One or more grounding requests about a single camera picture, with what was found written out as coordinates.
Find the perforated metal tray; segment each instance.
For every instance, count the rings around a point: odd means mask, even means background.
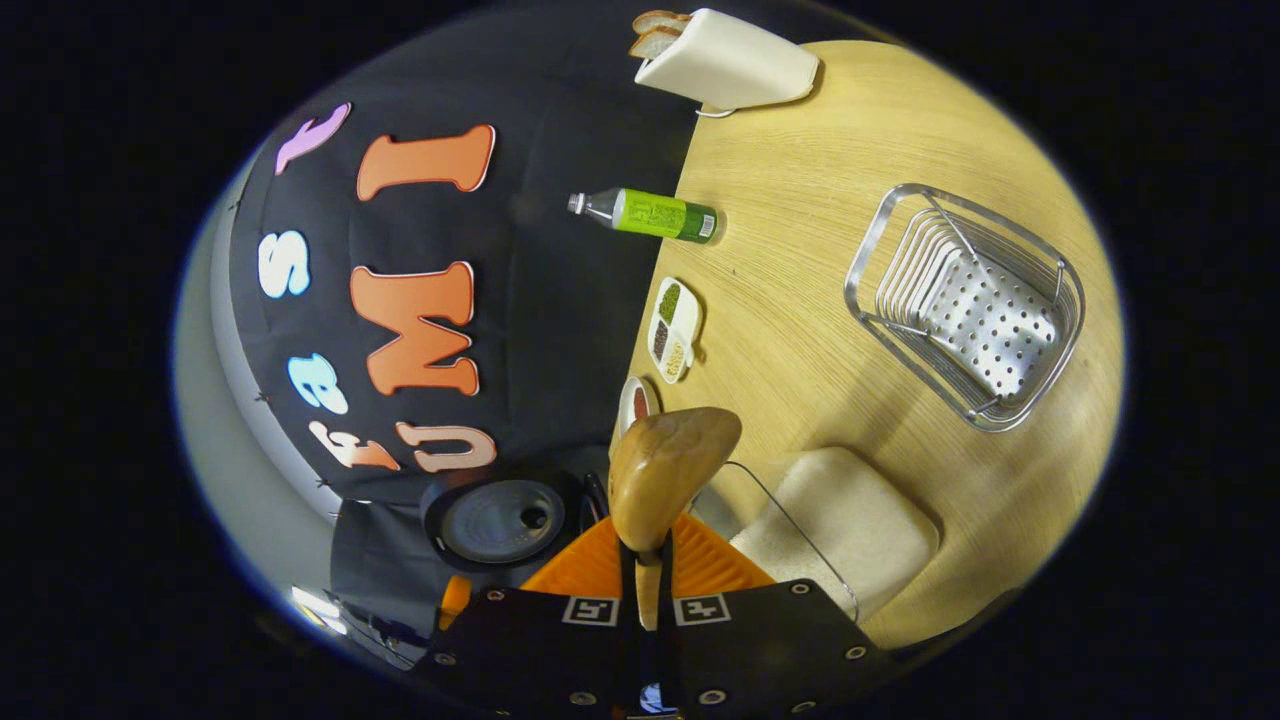
[[[883,237],[901,240],[882,246]],[[868,278],[873,266],[887,269]],[[872,292],[864,310],[859,293],[867,302]],[[845,302],[987,432],[1027,418],[1061,374],[1084,322],[1080,279],[1051,245],[998,213],[915,183],[881,201],[845,278]]]

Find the letter cutout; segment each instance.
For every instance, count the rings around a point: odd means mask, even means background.
[[[274,232],[257,243],[257,284],[268,297],[302,295],[311,284],[307,269],[307,241],[298,231]]]
[[[289,357],[289,379],[293,389],[312,407],[324,406],[338,415],[347,414],[347,396],[338,389],[338,373],[325,360],[324,355],[312,352],[311,357]]]
[[[433,441],[461,441],[471,446],[471,450],[467,452],[431,454],[415,450],[413,460],[417,460],[417,465],[428,473],[481,468],[498,457],[498,446],[494,445],[493,438],[475,428],[462,425],[416,428],[408,423],[396,423],[396,433],[404,441],[404,445],[420,445]]]
[[[342,123],[347,120],[347,115],[351,114],[351,102],[343,102],[333,109],[329,114],[329,119],[320,123],[319,126],[311,127],[315,123],[315,118],[302,123],[298,132],[293,135],[289,140],[285,140],[280,149],[275,151],[275,174],[279,176],[288,167],[289,161],[297,160],[298,158],[311,152],[316,147],[324,145]]]
[[[316,436],[325,450],[333,454],[338,462],[347,468],[376,465],[388,470],[399,470],[399,462],[387,452],[385,447],[374,441],[361,446],[358,437],[351,433],[330,433],[329,428],[320,420],[311,420],[307,429]]]
[[[452,182],[471,192],[489,174],[489,158],[498,140],[493,126],[476,126],[457,137],[394,142],[389,135],[375,140],[360,161],[356,197],[369,201],[378,191],[411,182]]]
[[[399,333],[369,355],[369,379],[383,395],[402,387],[452,387],[480,392],[480,370],[470,357],[435,365],[471,347],[471,338],[428,320],[465,325],[475,314],[475,273],[453,263],[440,273],[379,275],[361,265],[351,272],[351,305],[361,318]]]

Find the small white dish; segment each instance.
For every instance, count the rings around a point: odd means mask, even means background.
[[[618,437],[627,434],[636,420],[659,413],[662,413],[662,405],[658,402],[658,391],[643,378],[635,375],[627,378],[622,386],[622,395],[618,397]]]
[[[663,307],[668,293],[675,304]],[[649,359],[668,384],[680,382],[685,372],[694,366],[694,340],[701,329],[701,305],[689,286],[676,278],[663,278],[649,316],[645,342]]]

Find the green label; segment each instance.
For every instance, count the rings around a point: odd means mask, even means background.
[[[618,218],[618,229],[660,237],[676,237],[685,227],[685,201],[639,190],[626,191],[626,204]]]
[[[680,240],[690,240],[692,242],[709,242],[712,236],[716,234],[716,223],[719,218],[716,217],[716,210],[705,205],[698,205],[696,202],[685,204],[685,225],[680,228]]]

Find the wooden table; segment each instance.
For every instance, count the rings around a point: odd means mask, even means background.
[[[662,382],[644,347],[646,310],[631,373],[653,382],[664,410],[737,413],[733,459],[748,466],[842,446],[933,518],[938,555],[863,623],[882,647],[901,647],[1027,583],[1070,532],[1117,429],[1123,323],[1080,201],[997,108],[901,46],[806,47],[823,60],[808,97],[698,120],[677,196],[721,209],[726,233],[710,247],[666,241],[646,307],[667,275],[700,296],[699,361],[678,384]],[[854,251],[881,199],[904,182],[997,210],[1080,275],[1087,313],[1075,354],[1012,430],[966,424],[845,306]],[[750,520],[762,493],[742,492],[740,471],[730,473],[713,487]]]

